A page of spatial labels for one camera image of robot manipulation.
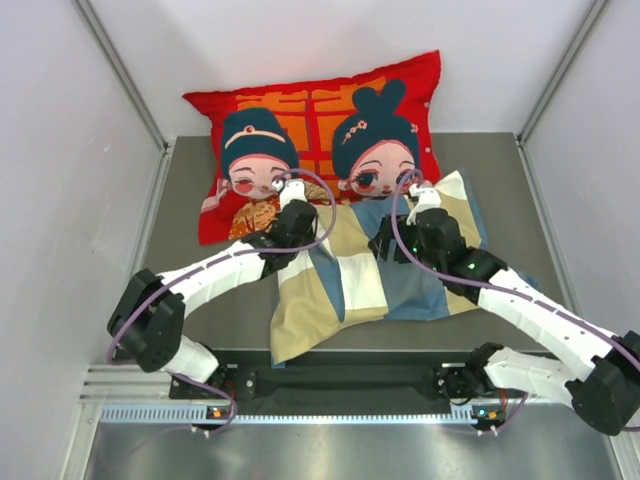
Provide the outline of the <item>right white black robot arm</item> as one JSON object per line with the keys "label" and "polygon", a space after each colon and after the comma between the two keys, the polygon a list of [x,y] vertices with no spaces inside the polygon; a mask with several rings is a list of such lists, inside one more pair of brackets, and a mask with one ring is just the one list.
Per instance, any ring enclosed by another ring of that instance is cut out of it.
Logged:
{"label": "right white black robot arm", "polygon": [[514,389],[571,408],[596,431],[638,432],[639,335],[620,335],[579,318],[532,287],[507,263],[469,245],[442,208],[383,217],[370,242],[375,257],[411,263],[451,294],[500,317],[550,352],[524,354],[496,343],[472,351],[466,380],[476,394]]}

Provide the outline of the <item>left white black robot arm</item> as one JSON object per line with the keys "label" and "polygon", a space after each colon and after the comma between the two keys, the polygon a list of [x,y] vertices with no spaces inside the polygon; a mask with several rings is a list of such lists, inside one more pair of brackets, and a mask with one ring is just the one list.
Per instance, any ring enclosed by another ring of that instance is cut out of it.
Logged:
{"label": "left white black robot arm", "polygon": [[205,396],[220,394],[227,374],[209,348],[183,334],[184,320],[220,295],[284,269],[314,243],[316,226],[315,207],[293,200],[267,229],[216,255],[172,272],[137,272],[107,323],[108,333],[144,372],[178,375]]}

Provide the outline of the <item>blue beige checked pillowcase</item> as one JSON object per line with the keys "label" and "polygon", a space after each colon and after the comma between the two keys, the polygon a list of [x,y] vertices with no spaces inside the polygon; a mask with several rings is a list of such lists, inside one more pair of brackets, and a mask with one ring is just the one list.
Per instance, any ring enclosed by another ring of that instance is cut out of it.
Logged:
{"label": "blue beige checked pillowcase", "polygon": [[404,216],[413,201],[386,197],[317,208],[332,233],[278,274],[280,300],[271,319],[274,364],[303,355],[339,331],[371,321],[433,321],[475,310],[411,263],[379,261],[368,243],[391,212]]}

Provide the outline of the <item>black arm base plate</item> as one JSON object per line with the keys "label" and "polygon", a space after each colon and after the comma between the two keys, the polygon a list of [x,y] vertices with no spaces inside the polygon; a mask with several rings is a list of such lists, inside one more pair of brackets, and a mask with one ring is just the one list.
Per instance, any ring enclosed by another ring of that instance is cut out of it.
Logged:
{"label": "black arm base plate", "polygon": [[221,350],[211,384],[173,378],[173,400],[230,396],[241,415],[328,416],[446,413],[452,404],[504,404],[513,389],[478,390],[461,367],[466,352],[313,350],[274,364],[261,350]]}

